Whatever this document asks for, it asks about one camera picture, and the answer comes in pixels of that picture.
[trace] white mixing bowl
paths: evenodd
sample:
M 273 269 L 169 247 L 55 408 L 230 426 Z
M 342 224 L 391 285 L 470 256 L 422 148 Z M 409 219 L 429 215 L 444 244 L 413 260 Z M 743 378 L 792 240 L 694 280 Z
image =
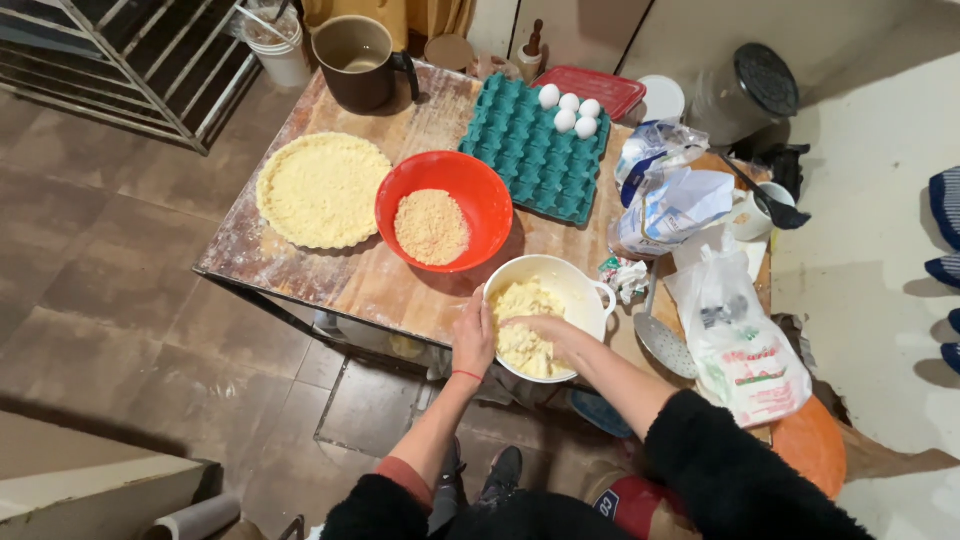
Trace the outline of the white mixing bowl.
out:
M 576 266 L 561 258 L 549 255 L 527 255 L 511 260 L 487 280 L 487 286 L 483 291 L 484 298 L 489 300 L 493 292 L 511 283 L 526 282 L 534 277 L 540 278 L 540 285 L 543 288 L 560 297 L 564 303 L 566 322 L 603 341 L 607 334 L 607 319 L 616 308 L 616 296 L 613 290 L 603 283 L 591 280 Z M 598 288 L 607 294 L 607 307 L 603 307 L 603 301 L 597 292 Z M 520 373 L 500 355 L 497 355 L 496 359 L 518 377 L 533 382 L 563 382 L 577 376 L 577 372 L 569 370 L 554 379 L 540 379 Z

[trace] red bowl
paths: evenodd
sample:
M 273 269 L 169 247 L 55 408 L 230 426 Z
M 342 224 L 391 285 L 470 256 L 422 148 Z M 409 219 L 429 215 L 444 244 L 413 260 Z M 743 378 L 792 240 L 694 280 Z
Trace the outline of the red bowl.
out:
M 410 257 L 396 242 L 394 220 L 400 199 L 421 189 L 442 189 L 460 205 L 470 243 L 456 260 L 430 266 Z M 431 272 L 460 272 L 487 261 L 503 246 L 514 224 L 514 203 L 486 163 L 460 152 L 434 150 L 407 158 L 390 171 L 376 193 L 376 227 L 400 258 Z

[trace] egg tray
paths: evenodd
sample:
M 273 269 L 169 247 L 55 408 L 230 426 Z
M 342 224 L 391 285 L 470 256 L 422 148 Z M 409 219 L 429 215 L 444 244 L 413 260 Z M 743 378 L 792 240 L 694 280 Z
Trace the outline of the egg tray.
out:
M 601 111 L 597 133 L 581 140 L 573 130 L 557 132 L 558 110 L 543 110 L 539 88 L 497 73 L 483 84 L 457 150 L 496 171 L 516 204 L 583 225 L 593 205 L 610 116 Z

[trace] wooden table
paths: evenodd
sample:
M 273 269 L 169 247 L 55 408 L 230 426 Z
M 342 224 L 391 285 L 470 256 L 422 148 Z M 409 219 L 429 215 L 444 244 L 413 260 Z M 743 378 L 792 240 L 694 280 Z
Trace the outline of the wooden table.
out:
M 586 225 L 578 228 L 516 209 L 514 227 L 504 247 L 492 260 L 466 272 L 435 274 L 414 268 L 390 251 L 379 236 L 345 250 L 297 248 L 260 217 L 255 203 L 260 167 L 273 152 L 301 135 L 328 131 L 357 135 L 376 144 L 394 164 L 427 150 L 456 149 L 467 132 L 481 83 L 421 62 L 417 74 L 421 98 L 416 104 L 410 104 L 409 94 L 401 94 L 382 115 L 359 116 L 337 105 L 318 72 L 194 270 L 314 336 L 318 335 L 310 325 L 261 294 L 446 348 L 453 340 L 453 321 L 473 290 L 512 258 L 547 254 L 570 261 L 594 278 L 597 266 L 610 256 L 607 227 L 624 211 L 613 168 L 632 130 L 616 125 L 611 128 L 607 152 L 601 157 L 596 197 Z M 399 87 L 406 89 L 406 84 Z M 758 182 L 769 180 L 746 163 L 744 167 Z M 728 170 L 719 158 L 710 155 L 696 161 L 694 168 Z M 672 258 L 664 258 L 660 270 L 661 276 L 673 273 Z M 756 288 L 769 313 L 769 254 Z M 675 385 L 689 386 L 691 381 L 674 376 L 646 356 L 636 338 L 630 311 L 623 306 L 616 309 L 609 321 L 607 343 L 640 369 Z M 662 281 L 654 315 L 683 334 L 676 305 Z

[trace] white egg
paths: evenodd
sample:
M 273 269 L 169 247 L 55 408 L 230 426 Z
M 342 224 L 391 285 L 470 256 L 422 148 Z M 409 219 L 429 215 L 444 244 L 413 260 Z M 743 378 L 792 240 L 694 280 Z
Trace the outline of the white egg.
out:
M 543 110 L 551 110 L 560 103 L 560 89 L 557 85 L 546 85 L 540 89 L 540 106 Z
M 580 98 L 577 94 L 564 94 L 564 97 L 560 98 L 560 108 L 576 112 L 580 108 Z
M 573 129 L 577 131 L 577 136 L 580 137 L 580 140 L 587 140 L 592 137 L 593 134 L 597 133 L 597 121 L 589 116 L 582 116 L 577 120 Z
M 580 104 L 580 115 L 596 118 L 600 116 L 600 102 L 595 99 L 588 99 Z
M 577 125 L 577 115 L 572 110 L 560 109 L 557 111 L 557 115 L 553 117 L 553 125 L 558 132 L 565 134 Z

